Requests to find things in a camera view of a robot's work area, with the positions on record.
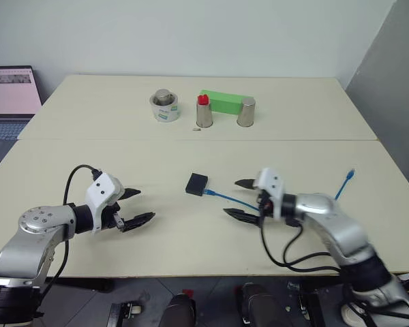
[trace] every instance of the laptop keyboard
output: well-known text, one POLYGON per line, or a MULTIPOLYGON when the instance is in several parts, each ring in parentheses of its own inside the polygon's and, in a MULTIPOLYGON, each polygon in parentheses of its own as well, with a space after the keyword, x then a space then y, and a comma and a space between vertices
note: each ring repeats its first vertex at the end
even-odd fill
POLYGON ((26 122, 0 123, 0 140, 16 140, 26 122))

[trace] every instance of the laptop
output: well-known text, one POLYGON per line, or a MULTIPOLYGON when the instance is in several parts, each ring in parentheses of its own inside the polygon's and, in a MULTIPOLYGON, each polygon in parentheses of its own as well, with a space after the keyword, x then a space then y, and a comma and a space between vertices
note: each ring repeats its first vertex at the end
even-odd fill
POLYGON ((32 67, 0 67, 0 161, 40 108, 32 67))

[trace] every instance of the white wall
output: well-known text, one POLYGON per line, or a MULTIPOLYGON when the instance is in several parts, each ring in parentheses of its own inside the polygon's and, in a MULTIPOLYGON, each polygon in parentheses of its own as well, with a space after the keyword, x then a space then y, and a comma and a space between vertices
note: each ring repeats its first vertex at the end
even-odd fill
POLYGON ((0 0, 0 65, 50 94, 75 72, 336 76, 345 87, 393 0, 0 0))

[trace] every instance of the blue cable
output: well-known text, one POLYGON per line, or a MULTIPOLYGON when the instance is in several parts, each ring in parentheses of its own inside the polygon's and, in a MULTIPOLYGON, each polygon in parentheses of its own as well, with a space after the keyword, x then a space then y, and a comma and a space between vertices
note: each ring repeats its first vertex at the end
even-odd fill
POLYGON ((234 201, 234 202, 238 202, 240 204, 248 206, 249 208, 251 208, 253 210, 259 211, 258 208, 256 208, 255 206, 252 206, 251 204, 248 204, 246 202, 231 198, 230 196, 225 196, 224 194, 217 193, 215 191, 212 191, 211 189, 204 189, 203 194, 207 194, 208 196, 219 196, 221 198, 224 198, 224 199, 227 199, 227 200, 230 200, 230 201, 234 201))
POLYGON ((352 179, 354 176, 354 169, 351 169, 351 171, 348 172, 346 180, 342 183, 341 188, 339 189, 338 193, 336 193, 335 200, 338 200, 338 197, 341 195, 342 190, 346 186, 347 182, 352 179))

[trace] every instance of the laptop screen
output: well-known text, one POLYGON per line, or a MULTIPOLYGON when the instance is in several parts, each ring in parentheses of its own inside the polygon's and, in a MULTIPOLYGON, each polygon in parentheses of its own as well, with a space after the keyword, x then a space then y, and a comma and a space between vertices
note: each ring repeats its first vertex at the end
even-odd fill
POLYGON ((0 115, 35 114, 40 108, 30 66, 0 67, 0 115))

